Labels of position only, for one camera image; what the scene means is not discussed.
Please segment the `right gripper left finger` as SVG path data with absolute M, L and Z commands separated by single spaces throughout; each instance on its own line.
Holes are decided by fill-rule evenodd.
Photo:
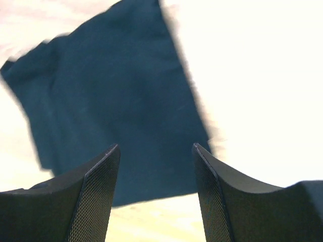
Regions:
M 105 241 L 118 145 L 30 189 L 1 193 L 1 241 Z

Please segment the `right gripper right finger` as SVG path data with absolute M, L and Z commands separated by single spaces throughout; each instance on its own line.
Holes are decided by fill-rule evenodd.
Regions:
M 322 181 L 281 188 L 192 152 L 207 241 L 322 241 Z

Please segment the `black t shirt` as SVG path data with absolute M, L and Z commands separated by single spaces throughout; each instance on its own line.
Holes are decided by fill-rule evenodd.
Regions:
M 196 193 L 208 135 L 158 1 L 120 1 L 1 68 L 54 175 L 121 149 L 114 206 Z

